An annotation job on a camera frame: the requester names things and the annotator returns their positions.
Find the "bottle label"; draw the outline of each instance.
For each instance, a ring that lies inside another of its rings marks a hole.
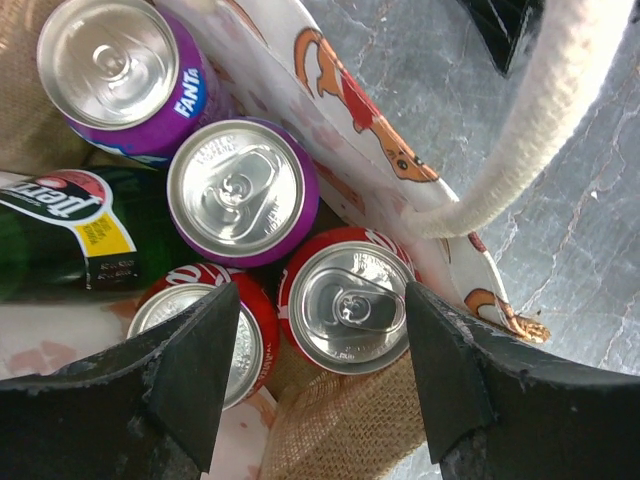
[[[111,187],[98,175],[57,170],[1,187],[0,203],[73,232],[85,257],[87,289],[138,276],[136,246],[113,213]]]

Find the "burlap fabric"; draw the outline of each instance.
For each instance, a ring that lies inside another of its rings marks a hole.
[[[0,2],[0,170],[38,174],[130,164],[94,152],[66,126],[40,85],[38,33],[61,2]],[[334,226],[330,219],[321,222],[319,229]],[[283,338],[267,386],[279,406],[262,479],[375,479],[425,440],[408,354],[376,374],[344,377],[323,373]]]

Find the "red can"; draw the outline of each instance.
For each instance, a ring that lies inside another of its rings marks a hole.
[[[371,373],[408,348],[405,287],[411,258],[373,230],[344,227],[305,242],[280,282],[278,317],[313,363],[345,375]]]
[[[129,329],[129,336],[133,336],[157,325],[212,288],[230,282],[238,287],[241,305],[224,409],[240,403],[264,385],[273,371],[280,346],[276,312],[262,287],[247,272],[214,263],[171,270],[142,296]]]

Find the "white fabric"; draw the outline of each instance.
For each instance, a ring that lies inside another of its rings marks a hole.
[[[573,135],[597,98],[634,0],[547,0],[518,97],[486,165],[455,203],[402,217],[422,238],[467,235],[504,211]]]

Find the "purple can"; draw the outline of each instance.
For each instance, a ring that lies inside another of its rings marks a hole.
[[[142,0],[67,0],[38,40],[38,71],[71,128],[109,153],[168,167],[231,96],[188,30]]]
[[[311,157],[266,120],[217,122],[194,133],[169,168],[173,221],[195,251],[251,268],[291,252],[318,211]]]

